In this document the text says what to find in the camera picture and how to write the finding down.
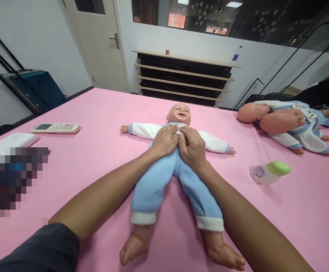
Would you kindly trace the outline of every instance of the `ceiling light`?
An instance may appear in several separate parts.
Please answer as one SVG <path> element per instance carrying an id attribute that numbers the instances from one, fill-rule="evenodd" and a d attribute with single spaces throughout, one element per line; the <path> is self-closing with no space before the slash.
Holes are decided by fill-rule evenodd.
<path id="1" fill-rule="evenodd" d="M 239 3 L 239 2 L 230 2 L 226 6 L 230 7 L 230 8 L 238 8 L 241 5 L 242 5 L 242 3 Z"/>
<path id="2" fill-rule="evenodd" d="M 190 0 L 178 0 L 178 4 L 188 5 Z"/>

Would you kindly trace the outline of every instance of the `doll head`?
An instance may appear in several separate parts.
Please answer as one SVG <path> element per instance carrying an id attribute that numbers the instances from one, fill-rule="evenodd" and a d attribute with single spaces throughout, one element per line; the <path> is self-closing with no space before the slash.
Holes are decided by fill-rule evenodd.
<path id="1" fill-rule="evenodd" d="M 186 125 L 191 123 L 191 112 L 190 108 L 182 103 L 174 105 L 169 111 L 166 120 L 170 122 L 180 122 Z"/>
<path id="2" fill-rule="evenodd" d="M 269 113 L 260 120 L 260 127 L 267 133 L 280 134 L 305 124 L 304 115 L 298 109 L 285 109 Z"/>
<path id="3" fill-rule="evenodd" d="M 270 108 L 264 104 L 247 103 L 239 109 L 237 119 L 244 123 L 253 123 L 267 115 L 269 110 Z"/>

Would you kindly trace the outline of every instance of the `baby doll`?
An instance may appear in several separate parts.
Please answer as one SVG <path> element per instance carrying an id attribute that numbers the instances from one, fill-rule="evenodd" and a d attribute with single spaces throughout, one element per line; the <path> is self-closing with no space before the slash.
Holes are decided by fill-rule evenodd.
<path id="1" fill-rule="evenodd" d="M 272 114 L 285 109 L 293 109 L 293 111 Z M 323 135 L 318 130 L 321 125 L 329 127 L 329 117 L 326 118 L 325 113 L 329 113 L 329 110 L 311 109 L 308 104 L 300 101 L 264 100 L 245 104 L 239 109 L 237 118 L 245 123 L 260 121 L 261 128 L 271 138 L 296 154 L 303 154 L 305 147 L 310 151 L 329 156 L 329 149 L 322 142 L 329 141 L 329 136 Z"/>
<path id="2" fill-rule="evenodd" d="M 176 124 L 178 127 L 187 126 L 191 122 L 190 109 L 184 104 L 176 104 L 171 108 L 166 119 L 169 124 Z M 133 123 L 122 126 L 120 130 L 122 133 L 153 140 L 162 127 L 156 124 Z M 199 133 L 205 140 L 207 150 L 223 154 L 236 153 L 225 141 L 204 131 Z M 218 264 L 244 270 L 244 259 L 224 243 L 221 233 L 224 231 L 224 222 L 216 200 L 197 174 L 181 159 L 178 147 L 171 155 L 154 163 L 135 186 L 131 200 L 133 232 L 120 252 L 121 264 L 126 265 L 148 251 L 153 224 L 156 222 L 156 211 L 163 200 L 164 187 L 169 183 L 172 175 L 180 180 L 184 193 L 191 201 L 197 227 L 204 233 L 209 257 Z"/>

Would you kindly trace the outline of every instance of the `white cuff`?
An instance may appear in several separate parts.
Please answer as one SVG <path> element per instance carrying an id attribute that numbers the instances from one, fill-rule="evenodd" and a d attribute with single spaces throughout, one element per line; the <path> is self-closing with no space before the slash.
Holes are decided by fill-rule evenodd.
<path id="1" fill-rule="evenodd" d="M 157 213 L 142 213 L 142 212 L 132 212 L 131 213 L 131 223 L 135 225 L 152 225 L 157 220 Z"/>
<path id="2" fill-rule="evenodd" d="M 196 216 L 197 228 L 210 231 L 225 231 L 224 220 L 222 218 L 211 218 Z"/>

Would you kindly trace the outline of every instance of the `door handle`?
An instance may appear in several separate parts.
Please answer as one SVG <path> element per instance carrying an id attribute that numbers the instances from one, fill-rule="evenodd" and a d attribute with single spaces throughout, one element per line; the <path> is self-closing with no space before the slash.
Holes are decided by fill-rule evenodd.
<path id="1" fill-rule="evenodd" d="M 114 33 L 114 37 L 115 37 L 115 38 L 109 37 L 109 39 L 110 39 L 110 40 L 115 40 L 116 48 L 117 48 L 117 49 L 120 49 L 118 33 Z"/>

